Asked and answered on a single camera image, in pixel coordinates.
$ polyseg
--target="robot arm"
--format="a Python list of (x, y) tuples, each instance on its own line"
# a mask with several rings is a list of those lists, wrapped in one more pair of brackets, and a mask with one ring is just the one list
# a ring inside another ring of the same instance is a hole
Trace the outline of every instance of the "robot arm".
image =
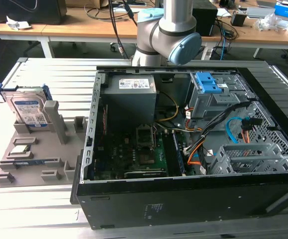
[(192, 0), (164, 0), (164, 9), (140, 11), (137, 23), (133, 66), (160, 66), (162, 56), (176, 65), (184, 65), (201, 47), (201, 36), (195, 32)]

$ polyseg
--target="power supply label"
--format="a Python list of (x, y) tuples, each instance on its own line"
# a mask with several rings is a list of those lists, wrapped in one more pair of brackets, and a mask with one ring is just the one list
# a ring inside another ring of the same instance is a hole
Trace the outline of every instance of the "power supply label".
[(120, 89), (149, 89), (148, 79), (120, 79)]
[(15, 101), (15, 107), (25, 122), (30, 127), (45, 127), (47, 121), (44, 114), (40, 111), (38, 101)]

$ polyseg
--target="motherboard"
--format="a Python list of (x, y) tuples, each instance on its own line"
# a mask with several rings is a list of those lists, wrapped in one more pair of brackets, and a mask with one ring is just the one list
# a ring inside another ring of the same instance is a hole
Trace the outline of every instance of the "motherboard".
[(182, 176), (185, 145), (183, 134), (148, 125), (104, 136), (95, 151), (94, 180)]

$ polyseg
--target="green circuit board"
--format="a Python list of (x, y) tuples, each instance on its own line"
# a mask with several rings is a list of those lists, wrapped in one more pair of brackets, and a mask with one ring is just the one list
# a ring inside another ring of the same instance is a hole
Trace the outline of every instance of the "green circuit board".
[(130, 135), (112, 135), (104, 146), (97, 147), (95, 180), (125, 178), (125, 173), (163, 171), (167, 173), (163, 141), (156, 134), (156, 147), (136, 147), (136, 139)]

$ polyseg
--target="floor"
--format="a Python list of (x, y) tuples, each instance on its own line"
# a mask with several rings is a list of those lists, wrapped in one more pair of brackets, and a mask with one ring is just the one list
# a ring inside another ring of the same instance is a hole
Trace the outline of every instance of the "floor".
[[(1, 41), (0, 40), (0, 82), (2, 82), (10, 69), (13, 67), (23, 51), (28, 47), (26, 41)], [(108, 43), (87, 43), (86, 54), (82, 53), (82, 46), (77, 43), (74, 46), (70, 42), (53, 42), (52, 46), (58, 58), (121, 58), (118, 52), (111, 52)], [(125, 44), (128, 55), (135, 52), (134, 44)], [(251, 48), (232, 48), (224, 55), (224, 60), (256, 60), (253, 58), (255, 49)], [(288, 77), (288, 64), (280, 56), (282, 50), (264, 49), (260, 54), (260, 60), (267, 61), (270, 65), (276, 65)], [(37, 46), (28, 53), (29, 57), (44, 57), (41, 46)], [(220, 56), (214, 54), (213, 60), (219, 60)]]

